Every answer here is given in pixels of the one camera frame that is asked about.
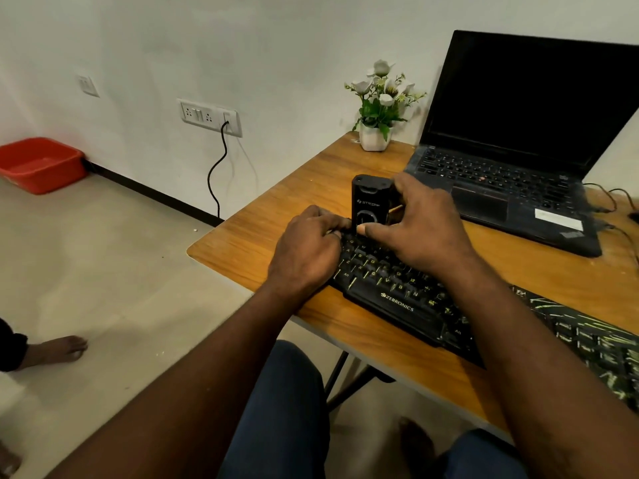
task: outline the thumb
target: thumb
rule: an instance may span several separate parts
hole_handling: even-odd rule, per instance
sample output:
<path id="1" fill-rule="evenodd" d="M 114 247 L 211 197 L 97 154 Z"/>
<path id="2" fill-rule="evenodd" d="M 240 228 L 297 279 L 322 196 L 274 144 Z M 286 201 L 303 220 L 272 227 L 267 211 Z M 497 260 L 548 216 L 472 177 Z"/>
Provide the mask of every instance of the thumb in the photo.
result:
<path id="1" fill-rule="evenodd" d="M 390 247 L 390 240 L 393 231 L 388 225 L 370 223 L 357 225 L 357 233 L 365 235 L 387 247 Z"/>

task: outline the keyboard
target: keyboard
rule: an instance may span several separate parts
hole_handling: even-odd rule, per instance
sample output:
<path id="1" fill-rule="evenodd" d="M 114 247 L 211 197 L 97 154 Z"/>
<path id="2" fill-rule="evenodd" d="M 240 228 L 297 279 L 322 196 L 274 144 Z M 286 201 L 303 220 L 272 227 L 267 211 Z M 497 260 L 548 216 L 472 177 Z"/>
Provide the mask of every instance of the keyboard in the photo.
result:
<path id="1" fill-rule="evenodd" d="M 477 184 L 564 215 L 577 213 L 568 181 L 550 174 L 483 158 L 452 154 L 433 146 L 425 149 L 417 165 L 417 172 Z"/>
<path id="2" fill-rule="evenodd" d="M 342 235 L 330 284 L 425 343 L 484 367 L 467 318 L 442 283 L 356 234 Z M 639 337 L 515 285 L 515 295 L 632 410 L 639 409 Z"/>

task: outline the black handheld device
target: black handheld device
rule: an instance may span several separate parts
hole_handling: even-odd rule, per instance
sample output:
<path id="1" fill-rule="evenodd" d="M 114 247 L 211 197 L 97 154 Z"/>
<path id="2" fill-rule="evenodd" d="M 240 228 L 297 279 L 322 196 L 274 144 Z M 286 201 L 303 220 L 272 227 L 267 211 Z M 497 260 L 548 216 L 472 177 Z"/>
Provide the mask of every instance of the black handheld device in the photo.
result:
<path id="1" fill-rule="evenodd" d="M 399 192 L 393 181 L 371 175 L 357 175 L 352 182 L 351 218 L 353 227 L 376 222 L 391 225 L 401 220 Z"/>

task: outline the white flower pot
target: white flower pot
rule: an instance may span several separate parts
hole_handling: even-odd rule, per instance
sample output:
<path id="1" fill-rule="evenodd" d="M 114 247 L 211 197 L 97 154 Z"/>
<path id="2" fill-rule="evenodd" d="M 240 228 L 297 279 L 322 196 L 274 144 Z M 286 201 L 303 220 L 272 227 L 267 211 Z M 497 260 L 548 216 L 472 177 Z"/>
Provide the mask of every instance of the white flower pot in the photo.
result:
<path id="1" fill-rule="evenodd" d="M 393 128 L 388 129 L 388 140 L 384 141 L 379 128 L 369 128 L 360 123 L 360 144 L 364 151 L 384 151 L 390 143 Z"/>

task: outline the white sticker on laptop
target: white sticker on laptop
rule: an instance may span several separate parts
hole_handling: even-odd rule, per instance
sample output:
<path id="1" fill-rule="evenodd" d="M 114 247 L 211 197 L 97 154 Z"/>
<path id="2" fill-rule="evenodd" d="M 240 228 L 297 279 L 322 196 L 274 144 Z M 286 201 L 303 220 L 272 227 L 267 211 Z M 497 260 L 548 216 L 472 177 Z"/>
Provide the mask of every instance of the white sticker on laptop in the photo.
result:
<path id="1" fill-rule="evenodd" d="M 547 212 L 546 210 L 541 210 L 539 208 L 535 208 L 535 218 L 583 232 L 583 224 L 581 223 L 581 220 L 577 220 L 576 218 L 564 217 L 563 215 Z"/>

